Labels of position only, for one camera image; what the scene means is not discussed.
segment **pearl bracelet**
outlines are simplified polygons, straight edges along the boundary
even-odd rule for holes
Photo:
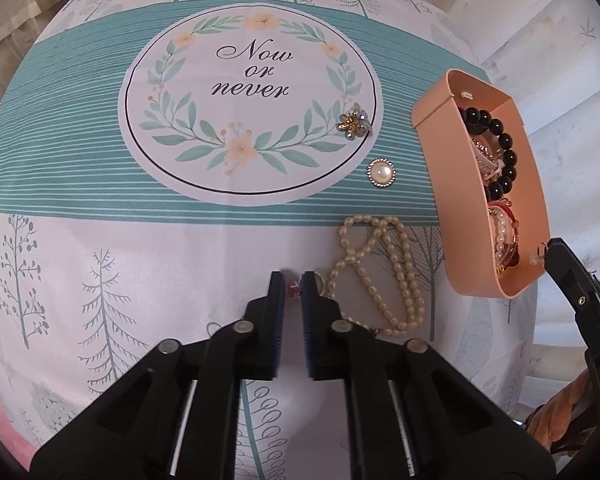
[[[347,229],[355,223],[371,224],[374,229],[371,232],[370,237],[366,240],[364,246],[359,250],[354,250],[351,247],[349,239],[347,238]],[[400,243],[402,245],[402,256],[404,257],[404,266],[400,264],[400,257],[398,251],[394,247],[391,235],[387,231],[389,225],[393,225],[398,231]],[[373,217],[369,214],[356,214],[345,218],[342,226],[338,230],[340,236],[340,245],[345,250],[346,256],[344,259],[336,262],[333,270],[329,276],[329,282],[327,283],[327,297],[332,300],[335,299],[335,288],[336,278],[341,269],[345,266],[350,265],[356,269],[356,273],[365,285],[366,291],[374,300],[376,307],[384,318],[389,322],[393,328],[370,328],[366,324],[347,317],[343,312],[342,317],[349,322],[360,325],[368,330],[371,330],[374,334],[385,334],[385,335],[400,335],[407,332],[407,330],[416,328],[423,321],[423,315],[425,313],[424,300],[416,276],[414,273],[413,257],[411,256],[411,248],[409,245],[409,237],[407,235],[404,224],[398,220],[396,216],[385,216],[382,219]],[[377,241],[380,241],[389,255],[389,261],[392,264],[394,275],[398,281],[400,293],[402,295],[402,303],[405,307],[406,319],[400,321],[394,314],[389,311],[389,307],[384,302],[382,296],[378,293],[378,290],[374,286],[371,278],[366,274],[366,269],[362,266],[362,258],[366,256]]]

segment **jewelry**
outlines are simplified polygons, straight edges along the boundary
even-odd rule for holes
[[[494,259],[496,261],[496,272],[501,274],[509,267],[515,267],[520,262],[520,254],[518,253],[518,227],[520,223],[513,216],[513,212],[508,205],[502,202],[489,202],[488,205],[489,215],[495,216],[498,221],[494,237]],[[507,223],[509,223],[509,231],[512,233],[510,243],[506,243]]]
[[[458,108],[458,111],[469,134],[480,136],[489,130],[498,139],[496,155],[499,160],[496,161],[485,145],[471,137],[482,179],[487,183],[484,186],[487,202],[499,200],[513,189],[513,181],[518,176],[515,168],[518,156],[512,150],[513,138],[504,132],[502,121],[492,118],[487,110],[470,107],[466,110]]]
[[[347,228],[355,223],[370,224],[374,227],[371,236],[366,240],[364,246],[359,250],[354,250],[349,243],[347,238]],[[402,245],[402,256],[404,257],[404,266],[400,264],[400,257],[398,251],[394,247],[391,235],[387,231],[389,225],[393,225],[395,230],[398,231],[400,243]],[[416,276],[414,273],[413,257],[411,256],[411,248],[409,245],[409,239],[404,228],[404,224],[398,220],[396,216],[385,216],[382,219],[373,217],[369,214],[356,214],[345,218],[342,226],[338,230],[340,236],[340,245],[346,252],[346,256],[343,260],[336,262],[333,270],[330,273],[329,281],[327,282],[327,297],[332,300],[335,299],[336,289],[336,278],[341,269],[345,266],[350,265],[356,269],[356,273],[362,280],[363,285],[366,287],[366,291],[373,298],[376,307],[389,322],[393,328],[369,328],[367,325],[360,323],[346,314],[342,313],[342,318],[349,322],[360,325],[368,330],[371,330],[374,334],[385,334],[385,335],[400,335],[401,333],[407,332],[412,328],[416,328],[423,320],[424,300],[420,293],[420,288],[416,282]],[[406,311],[406,320],[400,321],[390,311],[387,304],[382,299],[382,296],[378,293],[371,278],[366,274],[365,268],[362,266],[362,258],[366,256],[376,244],[380,242],[384,245],[387,254],[389,255],[389,261],[394,268],[394,275],[398,280],[398,286],[402,293],[402,303],[404,304]]]
[[[376,158],[366,167],[366,176],[378,187],[387,187],[394,183],[394,165],[385,158]]]
[[[371,124],[369,124],[366,112],[360,109],[358,103],[354,103],[351,110],[340,116],[340,122],[336,124],[336,128],[345,133],[344,136],[347,140],[371,134]]]

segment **pink box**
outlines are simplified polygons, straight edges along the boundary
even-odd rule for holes
[[[473,99],[462,97],[467,92]],[[520,263],[497,274],[487,201],[473,143],[458,107],[487,110],[502,121],[518,154],[518,176],[507,195],[520,222]],[[429,168],[445,250],[446,274],[458,294],[513,298],[543,273],[530,257],[550,238],[538,167],[512,98],[458,69],[448,70],[413,105],[411,121]]]

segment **screw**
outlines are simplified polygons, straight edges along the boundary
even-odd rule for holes
[[[346,319],[337,319],[331,323],[331,329],[334,332],[350,332],[353,329],[353,325]]]
[[[416,354],[424,354],[424,352],[429,350],[429,345],[422,339],[411,339],[407,342],[407,349]]]
[[[248,334],[253,330],[253,323],[251,321],[247,321],[246,319],[241,319],[240,321],[235,322],[234,330],[238,334]]]
[[[178,348],[180,348],[180,343],[175,339],[164,339],[158,345],[158,350],[163,354],[173,354]]]

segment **window curtain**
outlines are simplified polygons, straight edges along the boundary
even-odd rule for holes
[[[426,1],[448,13],[491,82],[515,100],[551,234],[600,279],[600,7],[595,0]],[[584,349],[573,310],[544,275],[520,403],[537,406],[576,378]]]

